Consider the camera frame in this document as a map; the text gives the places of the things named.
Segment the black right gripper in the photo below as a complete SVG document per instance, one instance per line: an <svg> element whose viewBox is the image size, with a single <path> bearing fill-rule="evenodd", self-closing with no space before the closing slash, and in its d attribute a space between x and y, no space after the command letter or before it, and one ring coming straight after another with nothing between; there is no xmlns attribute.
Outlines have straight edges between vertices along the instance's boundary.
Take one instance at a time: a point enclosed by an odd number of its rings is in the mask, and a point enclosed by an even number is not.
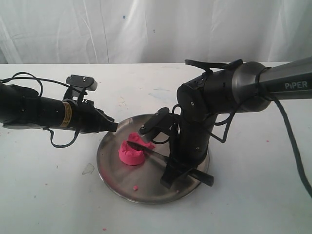
<svg viewBox="0 0 312 234"><path fill-rule="evenodd" d="M185 179L189 172L198 167L206 158L209 138L216 117L207 117L202 122L187 121L185 117L168 117L172 124L169 146L170 157L166 157L166 167L160 184L171 188Z"/></svg>

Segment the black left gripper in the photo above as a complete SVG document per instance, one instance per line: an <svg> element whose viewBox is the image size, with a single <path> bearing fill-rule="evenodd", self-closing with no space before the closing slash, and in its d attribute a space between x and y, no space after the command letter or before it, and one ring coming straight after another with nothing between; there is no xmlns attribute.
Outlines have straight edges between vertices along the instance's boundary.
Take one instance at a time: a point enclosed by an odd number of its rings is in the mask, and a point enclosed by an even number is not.
<svg viewBox="0 0 312 234"><path fill-rule="evenodd" d="M118 123L106 115L102 110L95 108L91 101L80 105L74 100L62 101L64 113L61 114L61 129L80 130L81 133L116 132Z"/></svg>

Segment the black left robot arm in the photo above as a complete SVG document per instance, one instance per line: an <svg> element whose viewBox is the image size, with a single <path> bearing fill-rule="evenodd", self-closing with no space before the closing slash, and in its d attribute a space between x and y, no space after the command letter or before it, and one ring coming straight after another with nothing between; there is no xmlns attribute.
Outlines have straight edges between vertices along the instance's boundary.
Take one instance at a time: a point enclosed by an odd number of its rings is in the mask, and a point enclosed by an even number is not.
<svg viewBox="0 0 312 234"><path fill-rule="evenodd" d="M0 122L8 129L62 129L81 133L115 132L114 119L91 101L40 97L31 88L0 85Z"/></svg>

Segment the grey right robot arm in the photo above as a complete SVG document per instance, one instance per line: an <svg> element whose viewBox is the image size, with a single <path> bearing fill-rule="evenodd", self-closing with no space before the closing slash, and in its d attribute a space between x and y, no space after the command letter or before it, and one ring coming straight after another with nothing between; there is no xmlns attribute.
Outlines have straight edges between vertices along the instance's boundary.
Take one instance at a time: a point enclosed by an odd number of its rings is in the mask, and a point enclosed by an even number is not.
<svg viewBox="0 0 312 234"><path fill-rule="evenodd" d="M169 161L161 184L170 188L182 176L192 176L212 186L214 178L197 167L206 158L215 126L228 132L236 113L260 112L274 102L283 117L295 155L299 177L307 189L302 159L282 100L312 97L312 60L305 58L276 67L259 62L207 63L186 60L203 74L182 84L177 90L180 114L164 108L170 146Z"/></svg>

